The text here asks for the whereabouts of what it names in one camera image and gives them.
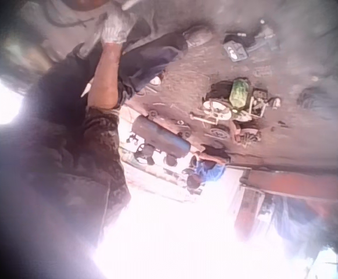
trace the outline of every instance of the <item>white glove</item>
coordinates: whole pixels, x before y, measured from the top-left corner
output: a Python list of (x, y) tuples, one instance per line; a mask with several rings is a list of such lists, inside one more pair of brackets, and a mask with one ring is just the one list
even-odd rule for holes
[(132, 30), (137, 18), (135, 15), (124, 12), (121, 6), (110, 1), (107, 4), (107, 18), (102, 23), (101, 41), (122, 44)]

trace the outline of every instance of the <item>man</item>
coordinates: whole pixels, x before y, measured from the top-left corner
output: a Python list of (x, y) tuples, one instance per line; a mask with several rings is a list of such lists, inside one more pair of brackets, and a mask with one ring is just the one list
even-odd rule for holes
[(218, 181), (229, 162), (230, 158), (224, 149), (206, 145), (204, 151), (197, 151), (190, 162), (193, 172), (187, 177), (188, 190), (193, 191), (207, 181)]
[(119, 108), (212, 37), (196, 27), (121, 55), (133, 24), (111, 3), (101, 43), (86, 57), (77, 46), (30, 90), (17, 119), (0, 126), (0, 277), (102, 278), (92, 252), (130, 200)]

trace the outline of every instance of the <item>shoe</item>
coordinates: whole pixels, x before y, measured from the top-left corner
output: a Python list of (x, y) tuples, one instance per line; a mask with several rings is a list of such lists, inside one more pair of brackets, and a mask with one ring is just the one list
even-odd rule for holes
[(183, 33), (187, 41), (188, 48), (198, 47), (210, 41), (213, 34), (206, 26), (194, 26)]

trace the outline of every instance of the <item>jeans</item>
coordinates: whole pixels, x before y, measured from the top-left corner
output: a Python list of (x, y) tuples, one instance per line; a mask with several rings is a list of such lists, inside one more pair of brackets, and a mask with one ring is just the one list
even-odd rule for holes
[[(22, 112), (69, 128), (84, 120), (87, 96), (81, 95), (95, 74), (102, 54), (98, 44), (86, 59), (77, 56), (81, 45), (54, 65), (27, 94)], [(118, 106), (142, 90), (165, 67), (180, 59), (187, 43), (180, 33), (170, 33), (122, 55), (119, 65)]]

